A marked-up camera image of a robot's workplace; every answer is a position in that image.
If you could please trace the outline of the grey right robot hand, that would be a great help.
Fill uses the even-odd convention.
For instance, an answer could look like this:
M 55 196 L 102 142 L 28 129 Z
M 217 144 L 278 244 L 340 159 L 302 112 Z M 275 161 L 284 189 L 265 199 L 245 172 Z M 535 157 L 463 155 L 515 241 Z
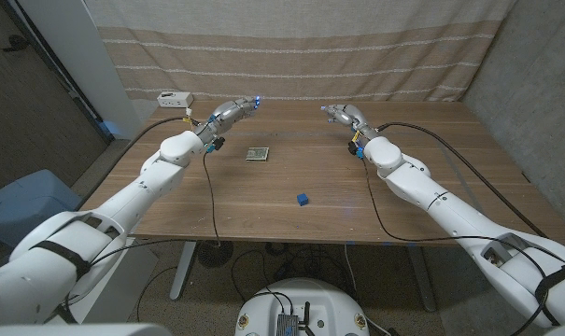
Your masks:
M 377 130 L 368 124 L 362 112 L 354 105 L 324 105 L 320 109 L 329 117 L 329 122 L 349 126 L 369 140 L 379 136 Z

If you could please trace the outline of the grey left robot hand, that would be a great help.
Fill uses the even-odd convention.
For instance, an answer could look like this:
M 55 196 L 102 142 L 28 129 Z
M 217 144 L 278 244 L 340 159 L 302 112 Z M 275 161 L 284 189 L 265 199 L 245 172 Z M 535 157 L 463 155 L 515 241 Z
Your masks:
M 260 102 L 260 96 L 250 96 L 223 103 L 207 121 L 195 128 L 194 133 L 205 145 L 211 144 L 228 132 L 237 121 L 254 116 Z

